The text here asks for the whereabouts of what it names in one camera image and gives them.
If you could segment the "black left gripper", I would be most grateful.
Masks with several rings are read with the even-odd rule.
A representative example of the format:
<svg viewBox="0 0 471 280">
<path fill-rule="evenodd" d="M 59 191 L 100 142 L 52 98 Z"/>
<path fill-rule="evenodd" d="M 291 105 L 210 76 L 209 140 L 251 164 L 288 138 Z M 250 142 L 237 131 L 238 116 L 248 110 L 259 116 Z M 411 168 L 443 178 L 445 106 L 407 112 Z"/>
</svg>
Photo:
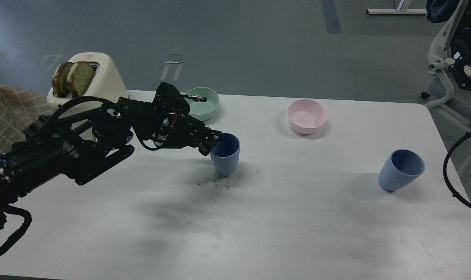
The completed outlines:
<svg viewBox="0 0 471 280">
<path fill-rule="evenodd" d="M 155 147 L 149 150 L 198 148 L 208 156 L 214 146 L 223 138 L 221 131 L 209 132 L 205 124 L 189 115 L 188 100 L 207 102 L 198 94 L 181 94 L 177 88 L 161 82 L 156 88 L 152 102 L 134 102 L 134 124 L 141 141 L 152 140 Z"/>
</svg>

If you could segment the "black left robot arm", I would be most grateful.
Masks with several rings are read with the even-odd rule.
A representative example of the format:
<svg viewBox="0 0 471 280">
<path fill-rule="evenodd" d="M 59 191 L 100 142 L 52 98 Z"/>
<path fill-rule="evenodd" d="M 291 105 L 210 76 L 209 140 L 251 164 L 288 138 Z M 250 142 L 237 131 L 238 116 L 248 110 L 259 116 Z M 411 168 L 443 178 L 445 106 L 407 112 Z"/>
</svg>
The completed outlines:
<svg viewBox="0 0 471 280">
<path fill-rule="evenodd" d="M 221 131 L 189 115 L 189 99 L 207 101 L 162 82 L 151 102 L 83 96 L 41 115 L 24 130 L 25 141 L 0 155 L 0 230 L 18 198 L 60 174 L 90 182 L 134 152 L 134 137 L 149 151 L 192 147 L 207 156 Z"/>
</svg>

